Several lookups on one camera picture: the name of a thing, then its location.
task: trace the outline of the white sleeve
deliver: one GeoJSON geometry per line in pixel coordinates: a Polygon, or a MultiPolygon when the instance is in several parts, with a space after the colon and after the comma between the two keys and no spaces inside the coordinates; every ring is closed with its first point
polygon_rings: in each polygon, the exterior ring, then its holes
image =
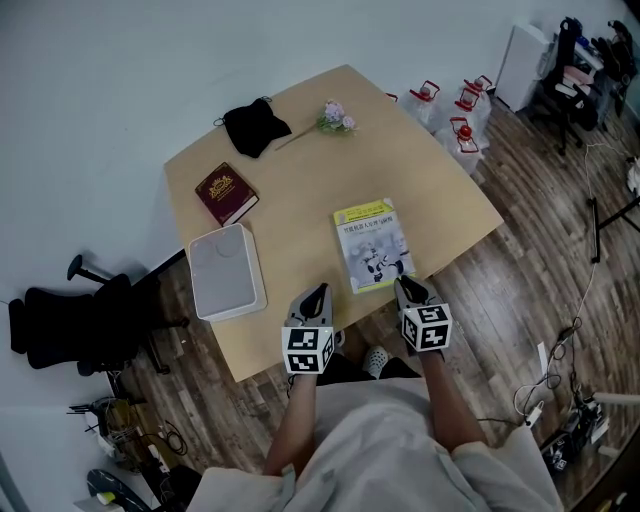
{"type": "Polygon", "coordinates": [[[531,430],[520,427],[498,449],[484,443],[456,448],[451,458],[491,510],[564,510],[531,430]]]}
{"type": "Polygon", "coordinates": [[[267,512],[278,502],[282,487],[282,477],[209,468],[187,512],[267,512]]]}

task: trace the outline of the person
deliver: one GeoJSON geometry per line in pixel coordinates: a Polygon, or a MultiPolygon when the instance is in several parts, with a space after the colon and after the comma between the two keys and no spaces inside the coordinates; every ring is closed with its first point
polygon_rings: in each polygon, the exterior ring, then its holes
{"type": "Polygon", "coordinates": [[[562,510],[530,429],[489,448],[442,353],[418,357],[424,378],[381,347],[296,376],[264,474],[208,469],[189,512],[562,510]]]}

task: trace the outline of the white shirt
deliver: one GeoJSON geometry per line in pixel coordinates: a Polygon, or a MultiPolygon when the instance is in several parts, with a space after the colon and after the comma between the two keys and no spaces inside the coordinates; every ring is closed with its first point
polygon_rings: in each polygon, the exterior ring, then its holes
{"type": "Polygon", "coordinates": [[[499,449],[449,454],[434,441],[423,379],[323,386],[316,403],[317,449],[295,490],[292,478],[211,468],[188,512],[563,509],[528,428],[499,449]]]}

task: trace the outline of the dark red book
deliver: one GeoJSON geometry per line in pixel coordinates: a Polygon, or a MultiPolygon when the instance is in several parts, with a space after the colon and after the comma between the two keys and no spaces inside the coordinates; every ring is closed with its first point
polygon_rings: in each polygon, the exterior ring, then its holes
{"type": "Polygon", "coordinates": [[[255,191],[227,162],[196,187],[196,194],[223,227],[236,222],[258,202],[255,191]]]}

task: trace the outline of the white box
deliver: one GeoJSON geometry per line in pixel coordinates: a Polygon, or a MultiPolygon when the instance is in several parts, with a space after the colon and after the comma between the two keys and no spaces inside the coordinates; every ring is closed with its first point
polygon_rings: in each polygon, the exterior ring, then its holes
{"type": "Polygon", "coordinates": [[[282,328],[282,355],[289,373],[323,373],[334,350],[333,327],[282,328]]]}
{"type": "Polygon", "coordinates": [[[199,318],[219,322],[267,307],[256,244],[241,224],[193,240],[189,260],[199,318]]]}
{"type": "Polygon", "coordinates": [[[532,25],[515,25],[505,55],[496,96],[513,111],[526,107],[544,76],[551,43],[532,25]]]}
{"type": "Polygon", "coordinates": [[[402,336],[417,352],[448,347],[451,327],[448,304],[402,310],[402,336]]]}

